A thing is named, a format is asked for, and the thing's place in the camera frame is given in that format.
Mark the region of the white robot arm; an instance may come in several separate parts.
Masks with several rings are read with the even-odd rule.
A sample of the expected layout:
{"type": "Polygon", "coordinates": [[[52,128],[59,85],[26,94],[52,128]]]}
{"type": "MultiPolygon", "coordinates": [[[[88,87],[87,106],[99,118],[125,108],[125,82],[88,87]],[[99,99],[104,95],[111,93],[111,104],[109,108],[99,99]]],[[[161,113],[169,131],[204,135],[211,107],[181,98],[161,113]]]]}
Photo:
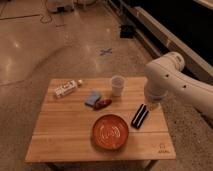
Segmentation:
{"type": "Polygon", "coordinates": [[[147,63],[144,68],[146,99],[159,103],[170,91],[213,119],[213,85],[183,74],[184,66],[184,58],[177,52],[166,53],[147,63]]]}

